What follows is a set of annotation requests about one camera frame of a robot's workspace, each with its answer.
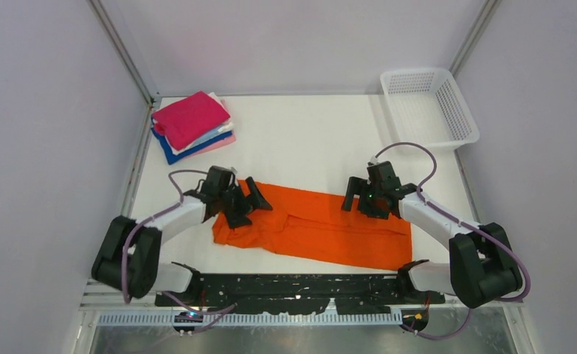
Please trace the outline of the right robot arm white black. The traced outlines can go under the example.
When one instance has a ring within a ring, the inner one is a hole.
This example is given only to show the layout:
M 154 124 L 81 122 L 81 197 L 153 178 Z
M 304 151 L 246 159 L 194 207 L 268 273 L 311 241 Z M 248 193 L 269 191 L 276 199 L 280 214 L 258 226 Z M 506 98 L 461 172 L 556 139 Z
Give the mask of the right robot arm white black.
M 449 253 L 447 263 L 416 260 L 400 267 L 400 294 L 433 291 L 454 295 L 471 309 L 494 300 L 517 301 L 528 294 L 529 274 L 501 225 L 467 222 L 453 215 L 420 184 L 402 184 L 390 162 L 369 163 L 367 174 L 367 178 L 348 179 L 342 210 L 411 223 Z

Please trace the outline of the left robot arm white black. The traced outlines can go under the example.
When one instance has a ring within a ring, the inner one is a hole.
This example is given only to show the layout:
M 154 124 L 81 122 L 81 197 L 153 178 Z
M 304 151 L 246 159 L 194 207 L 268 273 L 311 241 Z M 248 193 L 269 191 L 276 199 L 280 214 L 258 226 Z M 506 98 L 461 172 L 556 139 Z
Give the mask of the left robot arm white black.
M 199 272 L 187 265 L 163 263 L 163 245 L 187 229 L 222 214 L 230 229 L 253 224 L 256 210 L 272 205 L 251 177 L 240 183 L 233 169 L 212 166 L 201 172 L 195 188 L 177 187 L 176 202 L 140 221 L 120 215 L 109 224 L 91 267 L 91 278 L 122 292 L 123 299 L 141 299 L 151 291 L 183 295 L 200 283 Z

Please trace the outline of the orange t shirt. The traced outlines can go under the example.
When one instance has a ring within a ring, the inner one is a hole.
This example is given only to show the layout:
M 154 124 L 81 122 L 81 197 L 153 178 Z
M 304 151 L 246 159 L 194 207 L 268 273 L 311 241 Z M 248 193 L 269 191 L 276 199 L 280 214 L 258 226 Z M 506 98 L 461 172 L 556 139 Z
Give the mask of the orange t shirt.
M 273 184 L 257 184 L 272 210 L 249 214 L 251 225 L 231 229 L 224 215 L 213 224 L 216 244 L 346 266 L 396 271 L 413 259 L 411 226 L 341 209 L 344 198 Z

